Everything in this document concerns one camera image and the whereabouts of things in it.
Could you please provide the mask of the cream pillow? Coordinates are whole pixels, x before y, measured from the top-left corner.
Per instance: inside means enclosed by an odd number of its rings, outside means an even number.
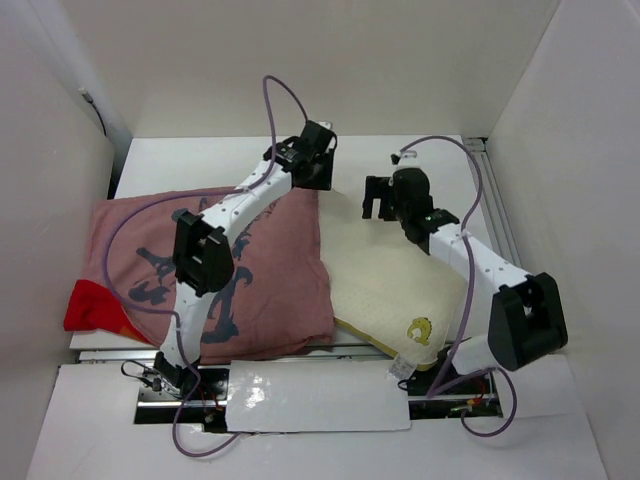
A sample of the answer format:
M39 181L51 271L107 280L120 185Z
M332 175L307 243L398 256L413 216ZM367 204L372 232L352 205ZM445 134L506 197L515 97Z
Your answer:
M434 367L466 280L336 191L320 193L319 225L336 324L418 371Z

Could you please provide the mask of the red patterned pillowcase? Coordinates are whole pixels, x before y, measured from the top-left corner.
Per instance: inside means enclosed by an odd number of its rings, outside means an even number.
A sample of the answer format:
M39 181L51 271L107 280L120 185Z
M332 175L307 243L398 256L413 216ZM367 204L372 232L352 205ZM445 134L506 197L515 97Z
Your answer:
M221 197L214 188L96 203L65 330L104 330L160 345L176 296L175 223ZM331 341L334 315L320 259L317 192L294 189L270 204L240 233L232 255L234 275L209 308L202 363L266 359Z

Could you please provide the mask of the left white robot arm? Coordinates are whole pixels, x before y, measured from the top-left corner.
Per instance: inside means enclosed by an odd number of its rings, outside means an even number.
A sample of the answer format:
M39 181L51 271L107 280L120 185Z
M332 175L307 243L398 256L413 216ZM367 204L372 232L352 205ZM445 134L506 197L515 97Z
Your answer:
M199 214L177 220L176 296L167 335L154 360L163 389L176 399L200 384L201 337L215 296L234 275L232 246L270 204L293 188L328 190L337 135L308 120L300 135L276 143L232 192Z

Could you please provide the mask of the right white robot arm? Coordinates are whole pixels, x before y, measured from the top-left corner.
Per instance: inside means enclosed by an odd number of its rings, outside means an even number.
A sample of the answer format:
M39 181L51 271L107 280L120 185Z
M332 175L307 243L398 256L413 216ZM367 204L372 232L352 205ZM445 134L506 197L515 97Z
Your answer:
M468 281L474 298L489 295L489 307L480 315L488 322L487 333L449 350L450 359L436 369L441 388L460 391L471 373L496 367L514 372L566 346L568 332L555 279L511 264L467 233L455 215L436 208L421 169L368 176L364 219L372 217L376 200L380 219L398 221L411 243Z

